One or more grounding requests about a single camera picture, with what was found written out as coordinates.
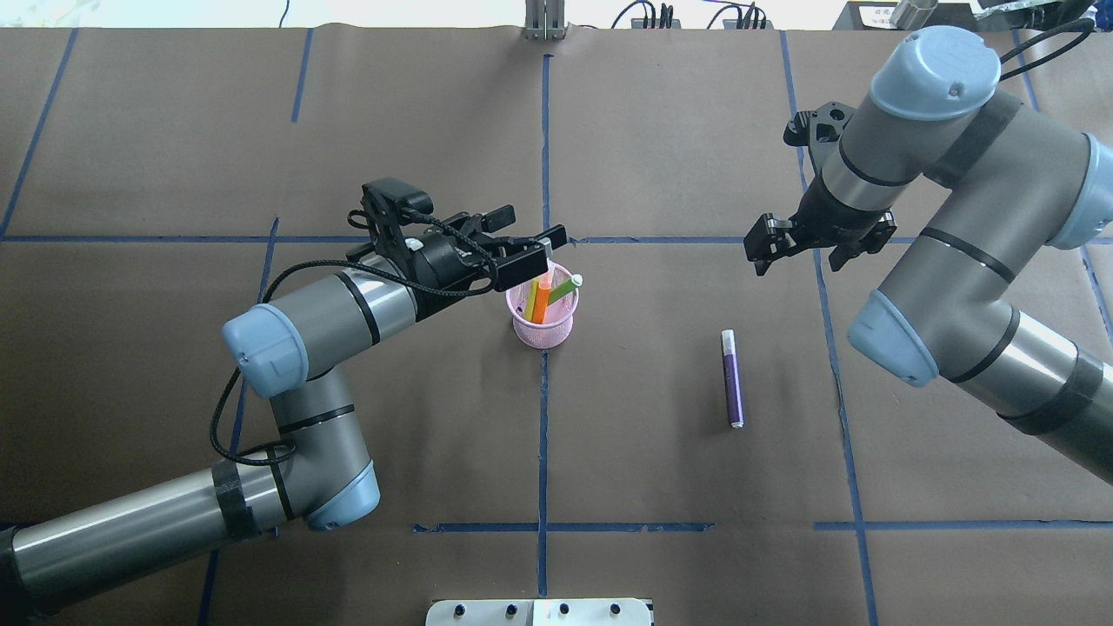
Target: yellow highlighter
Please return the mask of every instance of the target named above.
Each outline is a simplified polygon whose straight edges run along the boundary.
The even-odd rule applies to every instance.
[[[525,312],[522,313],[522,319],[526,322],[533,321],[533,309],[538,302],[538,280],[533,278],[530,281],[530,295],[525,297]]]

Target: light blue joint cap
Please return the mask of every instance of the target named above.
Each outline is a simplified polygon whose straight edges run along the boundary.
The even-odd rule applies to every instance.
[[[256,304],[229,320],[221,331],[239,371],[260,398],[297,389],[309,375],[309,355],[289,317],[269,304]]]
[[[850,345],[890,374],[913,387],[924,387],[939,375],[939,366],[900,310],[874,290],[869,302],[850,324]]]
[[[1001,78],[997,52],[953,26],[929,26],[897,46],[869,85],[874,104],[889,115],[942,121],[989,101]]]
[[[378,506],[378,481],[375,480],[374,464],[374,461],[368,462],[339,493],[305,516],[309,528],[317,531],[333,530],[375,510]]]
[[[1113,149],[1090,133],[1086,138],[1090,139],[1090,167],[1078,200],[1063,227],[1047,242],[1060,250],[1081,246],[1113,221]]]

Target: cable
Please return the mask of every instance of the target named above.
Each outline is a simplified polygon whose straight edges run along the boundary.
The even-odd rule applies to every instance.
[[[432,215],[425,215],[423,213],[418,213],[412,209],[403,209],[403,214],[416,224],[429,224],[440,228],[442,232],[447,233],[453,237],[455,237],[459,242],[462,242],[464,247],[471,248],[472,252],[480,255],[480,257],[483,258],[483,262],[487,265],[489,268],[489,274],[485,276],[486,278],[489,278],[487,284],[477,290],[465,290],[465,291],[439,290],[435,287],[430,287],[421,283],[411,281],[408,278],[403,278],[402,276],[396,276],[394,274],[391,274],[390,272],[384,272],[383,270],[380,270],[377,267],[372,267],[370,265],[364,265],[363,263],[357,263],[354,261],[341,261],[341,260],[306,261],[304,263],[292,265],[286,270],[284,270],[282,274],[278,274],[278,277],[276,277],[274,281],[270,282],[270,286],[267,287],[267,291],[263,294],[263,297],[259,300],[259,302],[260,303],[270,302],[270,299],[274,297],[275,292],[278,291],[278,286],[282,285],[283,281],[296,274],[297,272],[301,272],[303,270],[308,270],[311,267],[349,267],[353,270],[358,270],[361,272],[373,274],[375,276],[378,276],[380,278],[383,278],[384,281],[398,283],[400,285],[404,285],[414,291],[420,291],[431,295],[439,295],[444,297],[469,297],[473,295],[482,295],[494,290],[495,283],[499,280],[499,264],[498,262],[495,262],[491,253],[483,250],[483,246],[476,244],[471,238],[465,237],[463,233],[453,228],[452,226],[449,226],[447,224],[441,222],[440,219],[433,217]],[[347,218],[348,224],[355,228],[368,229],[370,222],[361,224],[359,222],[353,219],[356,215],[363,215],[365,218],[370,219],[370,216],[367,215],[366,211],[357,208],[348,213],[348,218]],[[220,393],[220,399],[217,400],[216,409],[213,411],[213,419],[209,420],[209,443],[213,446],[213,449],[216,450],[218,454],[220,454],[225,459],[228,459],[229,461],[243,466],[255,466],[255,467],[277,466],[278,463],[286,461],[287,459],[293,457],[294,452],[297,450],[297,444],[293,440],[279,439],[277,441],[269,441],[267,443],[263,443],[262,446],[256,446],[250,450],[245,450],[242,454],[233,452],[232,450],[225,448],[220,443],[220,437],[218,434],[220,428],[220,415],[221,413],[224,413],[224,408],[225,405],[227,405],[228,398],[232,397],[232,391],[236,388],[236,381],[238,380],[239,380],[239,368],[236,368],[236,370],[232,373],[232,378],[228,379],[228,384],[224,387],[224,391]],[[264,450],[277,450],[279,447],[286,448],[287,451],[282,454],[276,453],[273,459],[247,458],[249,454],[253,454],[255,452],[260,452]]]
[[[726,4],[725,7],[719,9],[718,12],[715,13],[715,16],[711,18],[711,21],[707,22],[707,28],[705,28],[703,30],[711,30],[711,27],[715,26],[715,20],[719,19],[719,16],[721,16],[723,11],[727,11],[729,9],[735,9],[736,11],[738,11],[738,19],[735,20],[736,29],[749,29],[750,28],[749,25],[752,20],[754,29],[756,30],[759,28],[765,28],[765,25],[768,21],[768,17],[766,16],[765,10],[762,10],[756,3],[740,4],[738,2],[725,2],[722,0],[703,0],[703,1],[715,2],[716,4]],[[742,16],[742,9],[746,9],[745,17]]]
[[[633,9],[638,4],[642,6],[642,10],[647,10],[646,7],[648,6],[649,7],[648,11],[652,16],[651,18],[643,18],[642,28],[652,28],[652,26],[657,23],[657,7],[654,7],[653,3],[650,2],[649,0],[633,0],[633,2],[627,4],[627,8],[622,9],[622,12],[620,12],[619,16],[614,18],[614,23],[611,25],[611,28],[618,27],[619,20],[622,19],[622,16],[624,16],[627,11]]]
[[[1021,52],[1024,52],[1025,50],[1027,50],[1028,48],[1035,46],[1036,43],[1040,43],[1041,41],[1050,39],[1050,38],[1056,36],[1056,35],[1061,35],[1063,32],[1067,32],[1067,31],[1074,30],[1074,29],[1076,29],[1078,27],[1082,27],[1082,29],[1083,29],[1082,32],[1077,37],[1075,37],[1074,39],[1072,39],[1071,41],[1064,43],[1058,50],[1055,50],[1054,52],[1052,52],[1052,53],[1050,53],[1050,55],[1047,55],[1045,57],[1041,57],[1041,58],[1036,59],[1035,61],[1032,61],[1031,63],[1026,63],[1026,65],[1024,65],[1024,66],[1022,66],[1020,68],[1016,68],[1016,69],[1014,69],[1014,70],[1012,70],[1012,71],[1009,71],[1007,74],[1002,75],[1001,80],[1007,80],[1009,78],[1013,78],[1014,76],[1022,75],[1022,74],[1028,71],[1030,69],[1037,68],[1037,67],[1046,63],[1047,61],[1056,59],[1060,56],[1066,53],[1068,50],[1071,50],[1071,48],[1074,48],[1078,43],[1082,43],[1082,41],[1085,38],[1090,37],[1090,35],[1094,31],[1094,20],[1092,20],[1090,18],[1082,18],[1082,19],[1077,19],[1077,20],[1071,20],[1071,21],[1068,21],[1066,23],[1061,23],[1061,25],[1056,26],[1055,28],[1052,28],[1050,30],[1045,30],[1045,31],[1041,32],[1040,35],[1033,37],[1032,39],[1028,39],[1024,43],[1021,43],[1016,48],[1013,48],[1012,50],[1005,52],[1005,55],[1001,57],[1001,63],[1002,65],[1005,65],[1006,61],[1012,60],[1014,57],[1018,56]]]
[[[728,11],[730,9],[736,9],[738,11],[738,19],[736,20],[735,23],[740,23],[742,21],[742,6],[741,4],[727,4],[726,7],[719,9],[719,12],[717,12],[711,18],[711,21],[707,22],[707,28],[705,28],[703,30],[711,30],[711,27],[715,26],[715,20],[719,19],[719,16],[721,16],[723,13],[723,11]]]
[[[1081,18],[1092,3],[1092,0],[1063,0],[1055,11],[1055,26]]]
[[[256,446],[250,450],[245,450],[243,454],[237,454],[232,450],[228,450],[220,444],[220,437],[218,430],[220,427],[220,413],[224,412],[225,404],[228,403],[228,398],[232,395],[232,390],[236,389],[236,381],[239,380],[239,368],[236,368],[232,372],[232,378],[228,379],[228,384],[224,385],[224,392],[220,393],[220,400],[216,403],[216,410],[213,411],[213,419],[209,421],[209,443],[213,444],[213,449],[217,451],[218,454],[228,459],[234,463],[239,463],[242,466],[254,466],[254,467],[266,467],[266,466],[277,466],[278,463],[286,461],[294,456],[297,450],[297,444],[288,439],[280,439],[278,441],[269,441],[262,446]],[[276,450],[279,447],[285,447],[287,451],[282,454],[275,454],[273,459],[248,459],[248,454],[254,454],[255,452],[262,452],[263,450]]]
[[[337,267],[352,267],[353,270],[359,270],[361,272],[366,272],[368,274],[373,274],[373,275],[378,276],[380,278],[383,278],[385,281],[391,281],[391,282],[394,282],[394,283],[398,283],[400,285],[407,286],[407,287],[410,287],[410,288],[412,288],[414,291],[420,291],[422,293],[427,293],[430,295],[440,295],[440,296],[444,296],[444,297],[469,297],[469,296],[473,296],[473,295],[483,295],[483,294],[489,293],[491,290],[494,288],[495,282],[499,280],[499,264],[495,262],[494,257],[491,256],[491,253],[489,253],[487,251],[483,250],[483,246],[476,244],[470,237],[465,237],[463,233],[461,233],[460,231],[453,228],[452,226],[449,226],[447,224],[445,224],[444,222],[441,222],[440,219],[437,219],[436,217],[433,217],[432,215],[425,215],[423,213],[417,213],[416,211],[411,211],[411,209],[403,209],[403,214],[406,217],[408,217],[412,222],[414,222],[415,224],[429,224],[429,225],[432,225],[432,226],[436,226],[441,231],[443,231],[445,233],[449,233],[450,235],[452,235],[453,237],[455,237],[457,241],[460,241],[464,245],[464,247],[467,247],[472,252],[474,252],[475,254],[480,255],[480,257],[486,263],[487,270],[490,271],[489,274],[487,274],[487,276],[486,276],[487,278],[490,278],[490,282],[486,285],[484,285],[484,286],[482,286],[482,287],[480,287],[477,290],[466,290],[466,291],[439,290],[439,288],[425,286],[425,285],[423,285],[421,283],[416,283],[416,282],[411,281],[408,278],[403,278],[401,276],[396,276],[396,275],[391,274],[388,272],[384,272],[384,271],[382,271],[382,270],[380,270],[377,267],[371,267],[370,265],[363,265],[361,263],[353,263],[351,261],[309,261],[309,262],[306,262],[306,263],[299,263],[299,264],[297,264],[297,265],[294,266],[294,267],[298,267],[298,270],[294,270],[294,267],[290,267],[290,268],[287,268],[282,274],[279,274],[278,277],[275,278],[274,283],[270,284],[270,287],[267,288],[267,292],[263,295],[263,302],[269,302],[270,296],[274,295],[275,290],[278,288],[278,284],[282,281],[286,280],[286,277],[289,274],[293,274],[294,272],[297,272],[299,270],[305,270],[306,267],[322,267],[322,266],[327,266],[327,265],[335,265]],[[353,219],[353,217],[355,217],[357,215],[364,216],[365,218],[368,219],[368,222],[364,223],[364,224],[361,224],[361,223],[356,222],[355,219]],[[364,211],[364,209],[362,209],[362,208],[352,209],[351,212],[348,212],[348,224],[351,226],[355,227],[355,228],[368,229],[370,228],[370,225],[368,225],[370,224],[370,216],[367,215],[367,212]]]

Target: pen holder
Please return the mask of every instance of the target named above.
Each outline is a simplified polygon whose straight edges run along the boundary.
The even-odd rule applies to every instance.
[[[559,285],[572,277],[562,265],[552,264],[552,284]],[[572,332],[572,314],[575,313],[575,305],[580,303],[580,290],[565,295],[555,303],[549,305],[544,324],[534,324],[522,316],[525,311],[525,299],[530,294],[530,283],[525,282],[516,287],[506,291],[506,307],[513,315],[514,333],[522,343],[530,348],[544,350],[553,348],[568,339]]]

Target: purple marker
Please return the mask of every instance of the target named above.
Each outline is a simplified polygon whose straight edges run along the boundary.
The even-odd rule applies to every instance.
[[[722,380],[727,383],[727,415],[731,428],[742,428],[742,385],[738,381],[738,358],[735,355],[735,331],[722,331]]]

